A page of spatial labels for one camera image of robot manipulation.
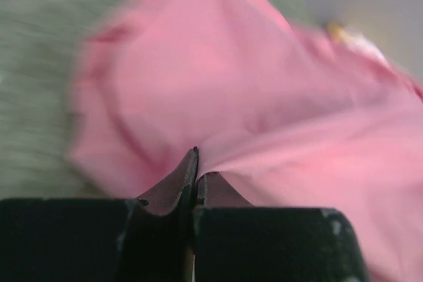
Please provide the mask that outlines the white pillow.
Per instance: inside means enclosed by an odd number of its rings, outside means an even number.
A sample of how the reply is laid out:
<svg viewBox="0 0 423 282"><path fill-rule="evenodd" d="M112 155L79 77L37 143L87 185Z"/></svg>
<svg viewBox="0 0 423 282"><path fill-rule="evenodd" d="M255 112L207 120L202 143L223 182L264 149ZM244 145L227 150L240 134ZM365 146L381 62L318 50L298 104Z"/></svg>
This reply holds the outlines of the white pillow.
<svg viewBox="0 0 423 282"><path fill-rule="evenodd" d="M385 65L389 64L389 60L383 55L381 50L362 33L343 30L339 36L351 50L371 57Z"/></svg>

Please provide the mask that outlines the yellow cartoon car pillow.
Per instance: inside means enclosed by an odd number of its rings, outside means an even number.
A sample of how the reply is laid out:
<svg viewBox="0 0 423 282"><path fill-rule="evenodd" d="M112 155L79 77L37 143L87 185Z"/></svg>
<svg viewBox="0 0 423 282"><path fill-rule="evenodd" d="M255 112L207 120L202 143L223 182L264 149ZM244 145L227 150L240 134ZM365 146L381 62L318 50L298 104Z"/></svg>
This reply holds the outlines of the yellow cartoon car pillow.
<svg viewBox="0 0 423 282"><path fill-rule="evenodd" d="M350 34L341 25L335 22L330 22L326 25L329 36L338 42L347 42Z"/></svg>

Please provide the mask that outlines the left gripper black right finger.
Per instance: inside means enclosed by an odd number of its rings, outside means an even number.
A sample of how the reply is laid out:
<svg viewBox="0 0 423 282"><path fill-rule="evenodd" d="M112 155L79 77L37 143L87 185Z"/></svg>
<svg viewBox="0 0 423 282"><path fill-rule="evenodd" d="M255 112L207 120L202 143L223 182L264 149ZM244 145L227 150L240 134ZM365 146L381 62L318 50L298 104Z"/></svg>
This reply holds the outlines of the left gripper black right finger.
<svg viewBox="0 0 423 282"><path fill-rule="evenodd" d="M255 207L220 174L197 183L197 281L369 281L354 229L322 207Z"/></svg>

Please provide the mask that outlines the pink pillowcase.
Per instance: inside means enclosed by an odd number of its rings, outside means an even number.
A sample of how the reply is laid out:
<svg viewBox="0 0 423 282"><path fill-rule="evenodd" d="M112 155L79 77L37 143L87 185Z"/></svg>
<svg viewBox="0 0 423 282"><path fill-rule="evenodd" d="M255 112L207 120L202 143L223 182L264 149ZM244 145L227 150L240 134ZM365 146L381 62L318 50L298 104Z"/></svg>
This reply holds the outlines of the pink pillowcase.
<svg viewBox="0 0 423 282"><path fill-rule="evenodd" d="M422 280L422 85L267 0L127 0L85 41L71 161L116 197L184 154L255 205L351 220L374 281Z"/></svg>

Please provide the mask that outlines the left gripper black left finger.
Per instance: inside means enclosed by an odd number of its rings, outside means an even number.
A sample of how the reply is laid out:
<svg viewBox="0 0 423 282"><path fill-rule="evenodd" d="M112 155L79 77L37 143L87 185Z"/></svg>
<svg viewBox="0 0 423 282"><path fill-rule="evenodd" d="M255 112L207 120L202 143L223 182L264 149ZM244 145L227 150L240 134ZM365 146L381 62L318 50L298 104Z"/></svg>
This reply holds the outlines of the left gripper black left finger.
<svg viewBox="0 0 423 282"><path fill-rule="evenodd" d="M137 198L1 201L2 281L184 281L199 151Z"/></svg>

